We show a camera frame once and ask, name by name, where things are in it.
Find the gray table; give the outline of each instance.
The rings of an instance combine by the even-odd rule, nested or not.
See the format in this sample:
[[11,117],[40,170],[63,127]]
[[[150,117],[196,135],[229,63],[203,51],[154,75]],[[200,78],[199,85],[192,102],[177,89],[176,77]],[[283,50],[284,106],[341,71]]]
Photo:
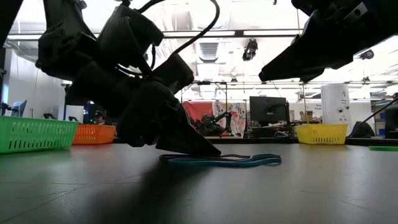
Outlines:
[[123,144],[0,156],[0,223],[398,223],[398,152],[218,147],[283,163],[177,169]]

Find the yellow basket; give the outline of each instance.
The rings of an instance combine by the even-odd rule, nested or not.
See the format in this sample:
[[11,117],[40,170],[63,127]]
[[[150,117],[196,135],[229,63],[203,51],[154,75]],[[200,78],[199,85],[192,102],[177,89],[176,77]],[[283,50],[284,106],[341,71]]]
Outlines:
[[308,124],[296,126],[298,141],[306,144],[344,144],[347,124]]

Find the green plastic basket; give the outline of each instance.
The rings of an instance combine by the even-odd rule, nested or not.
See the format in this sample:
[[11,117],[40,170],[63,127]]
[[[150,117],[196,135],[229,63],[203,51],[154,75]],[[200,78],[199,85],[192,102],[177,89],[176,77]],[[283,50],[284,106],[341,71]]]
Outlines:
[[77,126],[71,121],[0,116],[0,154],[68,148]]

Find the orange plastic basket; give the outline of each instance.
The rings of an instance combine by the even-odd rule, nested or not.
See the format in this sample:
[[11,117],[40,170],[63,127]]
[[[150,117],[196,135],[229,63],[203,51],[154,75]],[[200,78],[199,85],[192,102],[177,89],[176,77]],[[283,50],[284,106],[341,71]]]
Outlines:
[[112,143],[115,132],[115,126],[79,124],[72,144]]

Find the monitor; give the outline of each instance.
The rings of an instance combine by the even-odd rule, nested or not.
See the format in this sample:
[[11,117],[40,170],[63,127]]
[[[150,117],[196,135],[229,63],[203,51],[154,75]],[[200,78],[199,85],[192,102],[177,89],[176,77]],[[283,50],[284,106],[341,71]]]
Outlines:
[[27,100],[15,102],[11,108],[11,116],[22,117],[26,107]]
[[260,123],[289,121],[286,98],[250,96],[250,119]]

